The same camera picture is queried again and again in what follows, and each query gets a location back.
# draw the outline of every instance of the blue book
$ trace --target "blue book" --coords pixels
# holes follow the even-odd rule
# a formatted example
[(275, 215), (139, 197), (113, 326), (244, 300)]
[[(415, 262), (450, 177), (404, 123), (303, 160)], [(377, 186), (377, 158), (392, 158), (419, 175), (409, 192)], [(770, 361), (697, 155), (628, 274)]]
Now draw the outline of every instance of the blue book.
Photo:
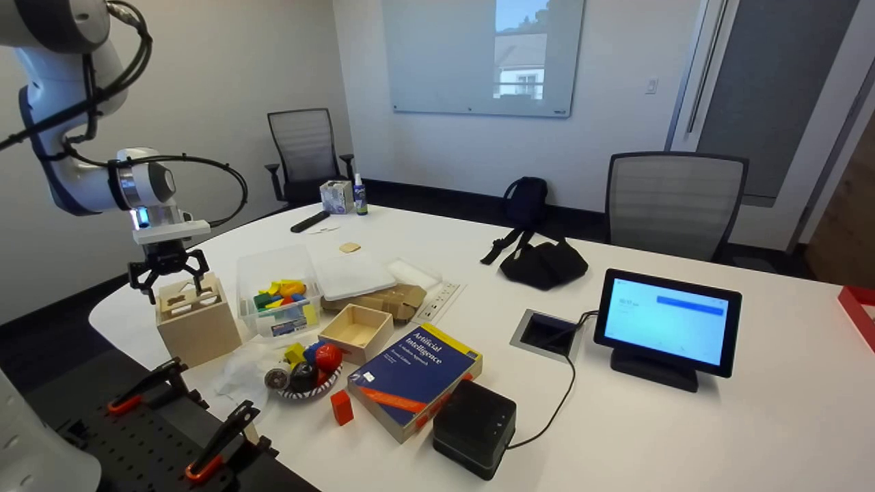
[(419, 326), (347, 376), (347, 390), (404, 442), (483, 357), (437, 326)]

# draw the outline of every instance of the small black square device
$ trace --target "small black square device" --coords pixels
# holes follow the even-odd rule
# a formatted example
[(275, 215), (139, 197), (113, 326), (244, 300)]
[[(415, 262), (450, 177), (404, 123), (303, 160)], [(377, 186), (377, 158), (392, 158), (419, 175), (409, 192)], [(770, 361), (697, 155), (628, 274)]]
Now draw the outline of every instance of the small black square device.
[(517, 430), (517, 404), (471, 380), (449, 397), (434, 417), (431, 445), (489, 482)]

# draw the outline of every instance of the small toy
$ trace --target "small toy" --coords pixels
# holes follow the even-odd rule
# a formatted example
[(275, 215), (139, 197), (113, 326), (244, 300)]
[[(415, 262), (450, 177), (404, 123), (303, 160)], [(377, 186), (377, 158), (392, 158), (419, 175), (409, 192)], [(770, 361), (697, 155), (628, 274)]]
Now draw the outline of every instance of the small toy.
[(296, 393), (317, 387), (317, 365), (308, 361), (297, 364), (288, 387)]
[(289, 368), (284, 368), (284, 365), (273, 365), (273, 368), (266, 374), (266, 386), (267, 386), (271, 390), (284, 390), (284, 387), (289, 387), (289, 380), (292, 380), (292, 374), (289, 374)]
[(284, 354), (281, 354), (289, 365), (297, 365), (297, 364), (303, 364), (306, 357), (303, 357), (303, 345), (289, 345), (288, 349), (284, 349)]
[(252, 298), (258, 311), (275, 311), (301, 300), (306, 300), (306, 285), (301, 278), (275, 278)]
[(349, 393), (347, 393), (347, 390), (330, 393), (330, 410), (334, 410), (334, 421), (336, 421), (338, 426), (345, 426), (347, 421), (352, 421)]
[(327, 342), (296, 342), (284, 346), (281, 361), (281, 365), (266, 371), (266, 386), (288, 398), (314, 398), (338, 380), (342, 353)]
[(303, 349), (303, 357), (308, 361), (308, 364), (317, 364), (317, 349), (322, 346), (322, 338), (321, 342), (314, 342), (314, 345), (308, 345), (306, 349)]
[(314, 354), (317, 368), (330, 374), (342, 361), (345, 361), (345, 353), (336, 345), (322, 342), (317, 346), (317, 354)]

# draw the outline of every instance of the gray chair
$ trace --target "gray chair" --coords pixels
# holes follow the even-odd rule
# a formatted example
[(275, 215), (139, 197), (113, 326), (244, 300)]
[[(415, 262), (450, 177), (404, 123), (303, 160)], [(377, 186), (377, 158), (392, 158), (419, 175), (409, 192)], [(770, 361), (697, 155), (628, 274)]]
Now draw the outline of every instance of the gray chair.
[(717, 259), (747, 177), (747, 158), (617, 152), (609, 158), (609, 242)]
[(267, 125), (281, 160), (267, 163), (275, 199), (288, 205), (317, 201), (321, 182), (342, 177), (327, 107), (267, 113)]

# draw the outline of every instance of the conference table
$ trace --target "conference table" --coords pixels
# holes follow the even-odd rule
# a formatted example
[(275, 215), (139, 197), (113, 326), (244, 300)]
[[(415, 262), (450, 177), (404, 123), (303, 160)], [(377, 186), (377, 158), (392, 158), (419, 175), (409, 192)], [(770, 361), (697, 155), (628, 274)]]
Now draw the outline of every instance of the conference table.
[[(479, 383), (517, 402), (517, 434), (535, 434), (556, 413), (569, 365), (519, 349), (511, 337), (524, 308), (576, 319), (597, 308), (606, 268), (738, 289), (744, 296), (735, 371), (731, 380), (699, 374), (686, 393), (609, 368), (609, 346), (593, 345), (587, 322), (572, 361), (576, 386), (545, 436), (504, 456), (481, 482), (430, 442), (431, 424), (396, 442), (363, 404), (334, 424), (327, 397), (289, 402), (266, 397), (247, 371), (247, 354), (288, 338), (252, 337), (225, 357), (191, 365), (187, 383), (225, 417), (240, 398), (263, 410), (254, 430), (271, 436), (280, 461), (321, 488), (873, 488), (875, 487), (875, 353), (843, 311), (836, 285), (744, 270), (731, 264), (569, 241), (587, 274), (556, 289), (507, 281), (479, 259), (507, 226), (368, 207), (368, 215), (330, 215), (292, 234), (289, 223), (317, 214), (296, 207), (206, 241), (211, 270), (236, 298), (237, 259), (263, 249), (334, 249), (359, 242), (379, 262), (407, 262), (455, 296), (431, 322), (483, 353)], [(169, 357), (152, 305), (120, 286), (90, 311), (94, 328), (120, 353), (152, 368)]]

